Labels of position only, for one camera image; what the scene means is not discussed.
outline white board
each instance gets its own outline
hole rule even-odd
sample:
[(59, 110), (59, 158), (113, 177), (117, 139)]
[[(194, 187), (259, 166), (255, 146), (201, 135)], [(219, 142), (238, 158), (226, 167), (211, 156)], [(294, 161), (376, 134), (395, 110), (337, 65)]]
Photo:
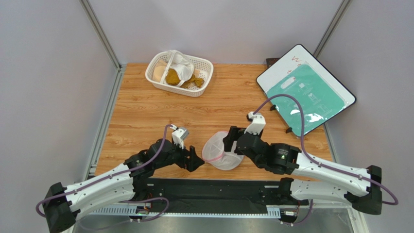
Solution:
[(355, 97), (302, 45), (294, 46), (282, 58), (257, 78), (257, 83), (267, 93), (289, 73), (302, 64), (308, 64), (344, 101), (345, 107), (355, 102)]

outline pink rim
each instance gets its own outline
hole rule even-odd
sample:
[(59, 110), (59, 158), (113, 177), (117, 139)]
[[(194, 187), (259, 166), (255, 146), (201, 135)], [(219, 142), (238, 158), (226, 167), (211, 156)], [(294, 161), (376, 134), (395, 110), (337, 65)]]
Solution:
[(204, 158), (204, 154), (203, 154), (203, 151), (204, 151), (204, 149), (205, 149), (205, 148), (206, 148), (206, 145), (204, 144), (204, 146), (203, 146), (203, 150), (202, 150), (202, 153), (201, 153), (201, 158), (202, 158), (204, 161), (206, 161), (206, 162), (210, 163), (210, 162), (217, 161), (217, 160), (219, 160), (219, 159), (221, 159), (221, 158), (223, 157), (223, 154), (224, 154), (224, 153), (221, 153), (219, 156), (215, 157), (214, 159), (205, 159), (205, 158)]

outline cable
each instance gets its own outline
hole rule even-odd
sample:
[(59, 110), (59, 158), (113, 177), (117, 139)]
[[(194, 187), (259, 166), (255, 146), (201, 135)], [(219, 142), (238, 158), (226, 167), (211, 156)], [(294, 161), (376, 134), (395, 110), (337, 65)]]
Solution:
[(126, 201), (123, 201), (123, 202), (124, 203), (144, 203), (144, 202), (149, 202), (149, 201), (153, 201), (153, 200), (164, 200), (167, 204), (166, 204), (164, 210), (162, 210), (161, 212), (159, 212), (154, 217), (146, 218), (146, 219), (141, 220), (141, 222), (148, 222), (148, 221), (151, 221), (151, 220), (154, 220), (154, 219), (157, 219), (157, 218), (161, 217), (161, 215), (167, 211), (168, 207), (170, 206), (170, 201), (168, 201), (167, 198), (161, 198), (161, 197), (159, 197), (159, 198), (151, 198), (151, 199), (148, 199), (148, 200), (140, 200), (140, 201), (126, 200)]
[(296, 215), (299, 216), (299, 211), (300, 211), (300, 201), (297, 202), (297, 209), (296, 209)]
[(308, 213), (306, 213), (306, 216), (302, 220), (300, 220), (299, 222), (295, 222), (294, 224), (293, 223), (287, 223), (287, 222), (282, 222), (282, 223), (287, 225), (287, 226), (291, 226), (291, 227), (303, 224), (303, 223), (305, 223), (305, 221), (311, 215), (312, 209), (313, 209), (313, 200), (310, 200)]
[(106, 226), (106, 227), (101, 227), (101, 228), (85, 227), (84, 225), (81, 224), (81, 222), (79, 222), (78, 225), (86, 231), (97, 232), (97, 231), (101, 231), (101, 230), (110, 229), (110, 228), (113, 228), (113, 227), (116, 227), (116, 226), (119, 226), (119, 225), (122, 225), (122, 224), (125, 224), (125, 223), (129, 223), (129, 222), (148, 222), (148, 221), (151, 221), (151, 220), (154, 220), (154, 219), (157, 219), (157, 218), (161, 217), (161, 215), (167, 211), (168, 207), (170, 206), (170, 202), (168, 201), (167, 198), (159, 197), (159, 198), (151, 198), (151, 199), (140, 200), (140, 201), (130, 201), (130, 200), (122, 201), (123, 203), (145, 203), (145, 202), (154, 201), (154, 200), (164, 200), (167, 204), (166, 204), (164, 210), (162, 210), (157, 215), (155, 215), (151, 218), (146, 218), (146, 219), (143, 219), (143, 220), (129, 219), (129, 220), (126, 220), (126, 221), (118, 222), (118, 223), (115, 223), (113, 225)]
[(341, 169), (337, 169), (337, 168), (335, 168), (335, 167), (331, 167), (331, 166), (328, 166), (328, 165), (325, 165), (325, 164), (322, 164), (322, 163), (320, 163), (319, 161), (317, 161), (317, 160), (315, 160), (315, 159), (313, 159), (312, 158), (312, 156), (310, 156), (307, 152), (306, 152), (306, 150), (305, 150), (305, 115), (304, 115), (304, 113), (303, 113), (303, 109), (302, 109), (302, 106), (300, 105), (300, 103), (299, 103), (299, 101), (297, 101), (297, 99), (295, 99), (295, 97), (293, 97), (293, 96), (290, 96), (290, 95), (286, 95), (286, 94), (278, 94), (278, 95), (274, 95), (274, 96), (272, 96), (272, 97), (270, 97), (270, 98), (268, 98), (267, 100), (265, 100), (265, 102), (263, 102), (260, 106), (259, 106), (259, 108), (257, 108), (256, 109), (256, 111), (253, 113), (253, 114), (256, 114), (267, 102), (269, 102), (269, 101), (271, 101), (271, 100), (273, 100), (274, 98), (277, 98), (277, 97), (288, 97), (288, 98), (290, 98), (291, 100), (293, 100), (296, 104), (297, 104), (297, 106), (298, 106), (298, 108), (299, 108), (299, 112), (300, 112), (300, 118), (301, 118), (301, 121), (302, 121), (302, 129), (301, 129), (301, 133), (300, 133), (300, 145), (301, 145), (301, 147), (302, 147), (302, 150), (303, 150), (303, 153), (304, 153), (304, 155), (309, 159), (309, 160), (311, 160), (313, 163), (315, 163), (315, 164), (319, 164), (320, 166), (323, 166), (323, 167), (325, 167), (325, 168), (328, 168), (328, 169), (330, 169), (330, 170), (333, 170), (333, 171), (336, 171), (336, 172), (339, 172), (339, 173), (342, 173), (342, 174), (345, 174), (345, 175), (349, 175), (349, 176), (352, 176), (352, 177), (356, 177), (356, 178), (358, 178), (358, 179), (363, 179), (363, 180), (365, 180), (365, 181), (368, 181), (368, 182), (371, 182), (371, 183), (373, 183), (373, 184), (375, 184), (375, 185), (377, 185), (377, 186), (379, 186), (380, 188), (382, 188), (383, 190), (385, 190), (393, 199), (394, 199), (394, 202), (389, 202), (389, 201), (382, 201), (382, 203), (384, 203), (384, 204), (387, 204), (387, 205), (398, 205), (398, 199), (397, 199), (397, 197), (394, 195), (394, 193), (392, 193), (387, 187), (385, 187), (383, 184), (381, 184), (381, 183), (379, 183), (379, 182), (377, 182), (377, 181), (375, 181), (375, 180), (372, 180), (372, 179), (370, 179), (370, 178), (367, 178), (367, 177), (364, 177), (364, 176), (362, 176), (362, 177), (360, 177), (360, 176), (358, 176), (358, 175), (356, 175), (356, 174), (354, 174), (354, 173), (351, 173), (351, 172), (348, 172), (348, 171), (344, 171), (344, 170), (341, 170)]
[(167, 129), (168, 129), (169, 127), (172, 127), (172, 125), (171, 125), (171, 124), (168, 124), (168, 125), (166, 125), (166, 126), (165, 126), (165, 128), (164, 128), (164, 136), (163, 136), (163, 138), (162, 138), (161, 145), (160, 145), (160, 147), (158, 148), (158, 150), (157, 150), (157, 152), (155, 153), (155, 155), (154, 155), (154, 156), (153, 156), (150, 160), (148, 160), (147, 162), (145, 162), (144, 164), (142, 164), (142, 165), (140, 165), (140, 166), (137, 166), (137, 167), (134, 167), (134, 168), (131, 168), (131, 169), (128, 169), (128, 170), (124, 170), (124, 171), (116, 172), (116, 173), (112, 174), (112, 176), (107, 175), (107, 176), (105, 176), (105, 177), (101, 177), (101, 178), (99, 178), (99, 179), (97, 179), (97, 180), (95, 180), (95, 181), (93, 181), (93, 182), (91, 182), (91, 183), (88, 183), (88, 184), (86, 184), (85, 186), (82, 186), (82, 187), (80, 187), (80, 188), (78, 188), (78, 189), (76, 189), (76, 190), (72, 190), (72, 191), (69, 191), (69, 192), (65, 192), (65, 193), (62, 193), (62, 194), (58, 194), (58, 195), (51, 196), (51, 197), (48, 197), (48, 198), (46, 198), (46, 199), (43, 199), (43, 200), (41, 200), (41, 201), (40, 201), (40, 202), (36, 205), (36, 212), (37, 212), (40, 216), (42, 216), (42, 217), (46, 217), (46, 215), (40, 211), (39, 207), (40, 207), (40, 205), (42, 205), (42, 204), (46, 203), (47, 201), (50, 201), (50, 200), (53, 200), (53, 199), (56, 199), (56, 198), (60, 198), (60, 197), (64, 197), (64, 196), (67, 196), (67, 195), (70, 195), (70, 194), (74, 194), (74, 193), (76, 193), (76, 192), (78, 192), (78, 191), (82, 191), (82, 190), (84, 190), (84, 189), (86, 189), (86, 188), (88, 188), (88, 187), (91, 187), (92, 185), (94, 185), (94, 184), (96, 184), (96, 183), (99, 183), (99, 182), (104, 181), (104, 180), (106, 180), (106, 179), (109, 179), (109, 178), (111, 178), (111, 177), (114, 177), (114, 176), (117, 176), (117, 175), (121, 175), (121, 174), (126, 173), (126, 172), (132, 172), (132, 171), (135, 171), (135, 170), (138, 170), (138, 169), (141, 169), (141, 168), (143, 168), (143, 167), (147, 166), (149, 163), (151, 163), (151, 162), (152, 162), (152, 161), (153, 161), (153, 160), (154, 160), (154, 159), (155, 159), (155, 158), (159, 155), (159, 153), (161, 152), (161, 149), (164, 147), (165, 139), (167, 138)]

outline wooden table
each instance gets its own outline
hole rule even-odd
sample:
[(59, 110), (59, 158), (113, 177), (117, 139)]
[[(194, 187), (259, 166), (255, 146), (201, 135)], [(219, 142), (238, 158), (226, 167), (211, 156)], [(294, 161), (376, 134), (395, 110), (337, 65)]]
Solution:
[[(265, 65), (216, 64), (211, 81), (204, 94), (193, 98), (153, 87), (145, 79), (148, 64), (128, 64), (115, 104), (109, 129), (103, 144), (96, 174), (100, 175), (123, 163), (131, 155), (162, 138), (166, 124), (183, 126), (190, 132), (185, 145), (195, 146), (197, 155), (207, 140), (217, 131), (228, 131), (230, 126), (247, 127), (246, 114), (257, 109), (266, 100), (256, 84), (256, 77)], [(299, 139), (286, 134), (288, 126), (277, 112), (270, 112), (271, 104), (261, 111), (266, 118), (262, 140), (287, 143), (300, 147)], [(320, 158), (332, 160), (323, 127), (306, 136), (306, 149)], [(206, 163), (190, 173), (177, 165), (155, 171), (154, 177), (279, 180), (287, 175), (275, 175), (257, 168), (248, 158), (231, 171), (221, 171)]]

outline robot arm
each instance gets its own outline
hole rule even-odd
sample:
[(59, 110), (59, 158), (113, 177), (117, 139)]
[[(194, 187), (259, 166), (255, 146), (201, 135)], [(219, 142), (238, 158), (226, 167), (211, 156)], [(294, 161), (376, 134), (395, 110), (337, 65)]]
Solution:
[[(381, 168), (370, 166), (356, 168), (340, 165), (331, 161), (312, 158), (318, 161), (316, 164), (308, 159), (302, 151), (283, 143), (268, 144), (261, 140), (261, 134), (265, 123), (261, 114), (250, 112), (247, 119), (252, 123), (247, 128), (231, 126), (227, 137), (223, 139), (224, 150), (231, 151), (233, 142), (237, 142), (235, 153), (245, 155), (253, 161), (258, 168), (274, 174), (288, 174), (307, 176), (323, 182), (303, 182), (284, 178), (281, 183), (285, 187), (284, 195), (296, 200), (322, 199), (351, 203), (352, 207), (363, 213), (379, 215), (382, 207), (382, 193), (380, 188), (361, 179), (370, 178), (381, 183)], [(320, 163), (345, 170), (355, 174), (359, 178), (342, 174), (340, 172), (320, 166)]]
[(173, 143), (165, 140), (158, 156), (142, 168), (129, 171), (149, 161), (161, 147), (161, 139), (152, 144), (148, 150), (132, 155), (124, 163), (102, 175), (66, 187), (61, 183), (52, 185), (46, 198), (69, 194), (43, 204), (50, 232), (62, 232), (90, 212), (107, 205), (126, 200), (145, 200), (148, 193), (146, 179), (151, 177), (156, 169), (177, 164), (192, 172), (203, 165), (204, 161), (196, 155), (193, 146), (190, 146), (190, 150), (184, 147), (183, 141), (188, 135), (187, 129), (176, 126), (172, 128), (174, 129)]

